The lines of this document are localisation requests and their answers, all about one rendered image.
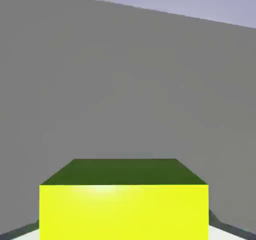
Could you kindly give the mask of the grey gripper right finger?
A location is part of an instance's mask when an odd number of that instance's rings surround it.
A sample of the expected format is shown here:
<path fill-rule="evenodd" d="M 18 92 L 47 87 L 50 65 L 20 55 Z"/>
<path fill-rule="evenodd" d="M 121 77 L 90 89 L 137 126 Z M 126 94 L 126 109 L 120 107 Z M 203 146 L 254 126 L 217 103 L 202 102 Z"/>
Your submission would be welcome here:
<path fill-rule="evenodd" d="M 209 225 L 246 240 L 256 240 L 256 234 L 222 223 L 211 210 L 209 210 Z"/>

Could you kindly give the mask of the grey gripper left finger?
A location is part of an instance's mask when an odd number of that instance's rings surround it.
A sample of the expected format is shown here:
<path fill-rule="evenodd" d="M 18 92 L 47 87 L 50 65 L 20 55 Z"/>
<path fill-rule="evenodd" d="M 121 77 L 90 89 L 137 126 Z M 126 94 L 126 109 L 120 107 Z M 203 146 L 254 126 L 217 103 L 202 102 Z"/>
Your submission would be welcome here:
<path fill-rule="evenodd" d="M 23 227 L 0 234 L 0 240 L 12 240 L 39 229 L 39 220 Z"/>

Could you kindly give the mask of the small yellow cube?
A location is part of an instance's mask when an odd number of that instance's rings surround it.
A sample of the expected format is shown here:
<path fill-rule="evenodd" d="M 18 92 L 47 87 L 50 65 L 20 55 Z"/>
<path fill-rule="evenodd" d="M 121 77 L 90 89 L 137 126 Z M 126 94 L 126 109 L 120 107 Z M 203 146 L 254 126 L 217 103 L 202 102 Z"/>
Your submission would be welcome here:
<path fill-rule="evenodd" d="M 209 240 L 209 186 L 177 159 L 74 159 L 39 187 L 39 240 Z"/>

